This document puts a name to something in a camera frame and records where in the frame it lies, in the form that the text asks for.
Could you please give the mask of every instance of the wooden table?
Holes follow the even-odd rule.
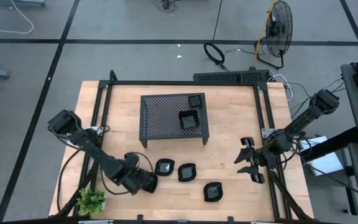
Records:
[[[98,82],[82,84],[75,113],[82,119],[83,127],[90,124],[97,87]],[[148,148],[144,149],[139,141],[140,96],[199,92],[206,95],[210,133],[207,145],[203,146],[200,139],[167,139],[149,141]],[[284,128],[291,117],[283,85],[268,83],[268,93],[275,126]],[[267,124],[262,94],[260,100]],[[142,190],[135,196],[106,193],[105,210],[93,218],[135,220],[138,214],[143,214],[144,220],[224,221],[228,216],[233,216],[235,221],[274,221],[269,184],[256,184],[248,174],[237,174],[238,169],[248,165],[246,162],[233,164],[242,147],[241,137],[251,136],[254,138],[255,148],[262,146],[252,87],[114,85],[107,125],[111,128],[105,134],[103,142],[103,150],[107,154],[123,158],[126,152],[143,152],[153,165],[161,158],[170,158],[175,160],[175,170],[168,177],[158,177],[154,194]],[[75,151],[69,147],[65,150],[62,165]],[[80,152],[64,172],[61,205],[68,201],[78,187],[83,156],[83,152]],[[177,168],[188,162],[197,165],[197,177],[191,182],[179,182]],[[142,157],[140,166],[150,169]],[[298,156],[288,162],[285,180],[296,202],[312,217],[308,189]],[[219,202],[204,202],[203,187],[214,181],[223,183],[223,198]],[[125,191],[124,187],[117,187],[110,181],[107,184],[115,192]],[[96,188],[103,190],[100,179]],[[277,193],[279,206],[283,208],[278,190]],[[57,213],[56,199],[55,191],[51,215]],[[283,209],[280,209],[280,214],[285,217]]]

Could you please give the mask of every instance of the black mesh platform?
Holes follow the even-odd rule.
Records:
[[[194,81],[202,81],[202,82],[233,82],[233,83],[266,82],[268,78],[269,78],[268,70],[196,73],[193,75]]]
[[[188,97],[200,95],[203,105],[190,108]],[[191,129],[180,127],[179,111],[197,110],[200,126]],[[140,97],[139,140],[147,147],[147,140],[203,138],[206,144],[209,137],[208,117],[204,93],[175,95],[148,95]]]

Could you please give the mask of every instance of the fan stand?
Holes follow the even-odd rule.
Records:
[[[269,63],[269,62],[266,62],[265,60],[260,59],[259,54],[258,54],[258,56],[257,56],[257,59],[258,59],[260,62],[263,62],[263,63],[265,63],[265,64],[267,64],[267,65],[270,65],[270,66],[272,66],[272,67],[274,67],[275,69],[278,70],[278,69],[284,67],[284,51],[280,50],[280,55],[281,55],[281,67],[278,67],[278,66],[276,66],[276,65],[274,65],[274,64],[272,64],[272,63]]]

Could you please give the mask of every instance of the white cable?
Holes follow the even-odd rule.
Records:
[[[14,34],[29,34],[29,33],[31,33],[32,32],[32,30],[34,29],[34,25],[33,25],[33,23],[25,16],[25,15],[23,15],[23,13],[22,12],[20,12],[20,10],[16,7],[16,5],[15,5],[15,3],[13,2],[13,0],[11,0],[11,2],[12,2],[12,4],[13,4],[13,6],[15,7],[15,9],[20,13],[20,15],[22,15],[23,16],[23,18],[24,19],[26,19],[27,20],[27,22],[29,22],[30,23],[30,25],[31,25],[31,30],[29,30],[29,31],[27,31],[27,32],[19,32],[19,31],[9,31],[9,30],[0,30],[0,32],[7,32],[7,33],[14,33]]]
[[[275,78],[275,77],[277,77],[277,76],[280,76],[280,77],[282,77],[282,78],[284,79],[285,84],[288,86],[288,88],[289,88],[290,91],[291,91],[291,97],[290,97],[289,99],[287,99],[287,102],[290,101],[290,100],[292,100],[292,98],[293,98],[293,91],[292,91],[292,88],[290,87],[290,84],[288,84],[287,79],[285,79],[284,76],[283,76],[283,75],[280,75],[280,74],[274,75],[273,78]]]

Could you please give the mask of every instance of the green plant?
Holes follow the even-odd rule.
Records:
[[[78,213],[80,215],[99,214],[102,212],[102,203],[104,202],[104,192],[95,190],[94,192],[89,188],[80,190],[81,197],[77,199],[77,205],[80,206]]]

